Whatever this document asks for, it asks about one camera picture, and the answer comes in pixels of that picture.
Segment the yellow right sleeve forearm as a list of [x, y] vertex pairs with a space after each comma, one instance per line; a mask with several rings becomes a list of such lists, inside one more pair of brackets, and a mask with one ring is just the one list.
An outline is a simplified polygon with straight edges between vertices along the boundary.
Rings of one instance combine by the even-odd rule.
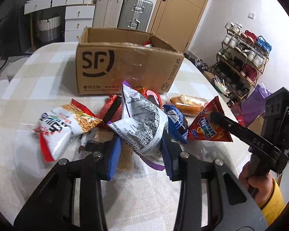
[[273, 178], [272, 189], [269, 197], [265, 200], [265, 202], [259, 204], [258, 207], [261, 209], [268, 226], [270, 226], [284, 210], [285, 203], [282, 198], [281, 190]]

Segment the right hand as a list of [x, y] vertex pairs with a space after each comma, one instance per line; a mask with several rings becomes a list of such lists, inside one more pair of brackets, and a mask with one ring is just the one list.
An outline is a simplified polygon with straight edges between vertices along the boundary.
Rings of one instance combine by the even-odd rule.
[[257, 205], [260, 205], [269, 199], [272, 193], [273, 179], [270, 173], [262, 176], [249, 176], [249, 165], [250, 162], [244, 165], [238, 179], [246, 189], [253, 187], [258, 190], [253, 198]]

